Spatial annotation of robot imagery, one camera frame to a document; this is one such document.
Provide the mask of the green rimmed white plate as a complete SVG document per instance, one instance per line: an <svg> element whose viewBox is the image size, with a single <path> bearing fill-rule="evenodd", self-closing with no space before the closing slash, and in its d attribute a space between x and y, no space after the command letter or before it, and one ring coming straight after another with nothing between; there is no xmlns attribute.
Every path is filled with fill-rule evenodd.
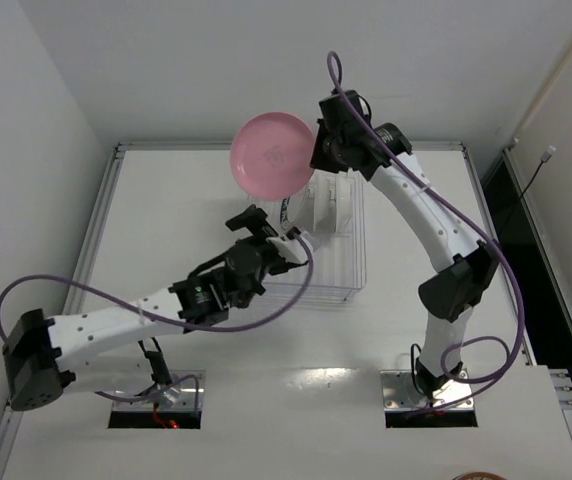
<svg viewBox="0 0 572 480"><path fill-rule="evenodd" d="M296 194L282 200L279 212L279 225L283 231L287 231L293 227L305 207L307 200L307 193L305 190L300 190Z"/></svg>

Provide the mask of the clear glass plate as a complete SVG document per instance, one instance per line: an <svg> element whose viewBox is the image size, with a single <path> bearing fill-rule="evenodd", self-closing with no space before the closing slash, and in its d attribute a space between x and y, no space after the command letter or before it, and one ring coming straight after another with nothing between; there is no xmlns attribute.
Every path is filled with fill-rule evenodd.
<svg viewBox="0 0 572 480"><path fill-rule="evenodd" d="M321 174L314 178L313 229L315 232L329 233L331 212L331 183Z"/></svg>

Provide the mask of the pink plate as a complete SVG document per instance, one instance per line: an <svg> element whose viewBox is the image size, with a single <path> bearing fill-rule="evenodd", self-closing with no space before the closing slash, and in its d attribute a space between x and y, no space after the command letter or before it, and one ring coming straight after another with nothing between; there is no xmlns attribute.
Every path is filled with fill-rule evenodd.
<svg viewBox="0 0 572 480"><path fill-rule="evenodd" d="M235 135L229 155L232 176L249 196L278 201L299 192L313 175L315 135L297 116L267 112Z"/></svg>

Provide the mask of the white ribbed plate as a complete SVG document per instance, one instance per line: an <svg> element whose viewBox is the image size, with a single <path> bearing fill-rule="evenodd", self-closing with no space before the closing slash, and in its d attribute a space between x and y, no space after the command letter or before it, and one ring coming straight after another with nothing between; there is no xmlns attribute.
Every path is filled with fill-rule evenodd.
<svg viewBox="0 0 572 480"><path fill-rule="evenodd" d="M353 216L351 181L347 175L335 178L335 232L344 232Z"/></svg>

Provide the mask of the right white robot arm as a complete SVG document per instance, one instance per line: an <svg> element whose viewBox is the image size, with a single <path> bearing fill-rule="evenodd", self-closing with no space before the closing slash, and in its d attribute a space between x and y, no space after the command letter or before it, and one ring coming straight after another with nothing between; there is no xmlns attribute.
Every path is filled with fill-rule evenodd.
<svg viewBox="0 0 572 480"><path fill-rule="evenodd" d="M414 362L415 386L431 398L462 370L465 331L498 260L474 230L429 195L428 179L398 127L385 123L369 134L371 115L353 90L345 95L334 92L319 107L322 117L311 167L329 173L358 172L395 206L435 271L418 288L428 320Z"/></svg>

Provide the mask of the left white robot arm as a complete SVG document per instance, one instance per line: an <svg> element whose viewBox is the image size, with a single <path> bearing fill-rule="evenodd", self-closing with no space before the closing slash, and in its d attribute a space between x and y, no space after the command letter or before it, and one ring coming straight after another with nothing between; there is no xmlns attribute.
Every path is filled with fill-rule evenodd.
<svg viewBox="0 0 572 480"><path fill-rule="evenodd" d="M261 326L227 325L233 309L246 309L265 293L268 275L311 267L312 248L298 228L279 234L264 210L250 206L229 219L231 231L246 229L221 254L200 264L186 279L133 302L76 283L77 289L111 302L111 307L48 317L40 309L23 313L2 332L2 356L14 411L30 411L62 396L80 381L95 357L130 343L193 331L237 333Z"/></svg>

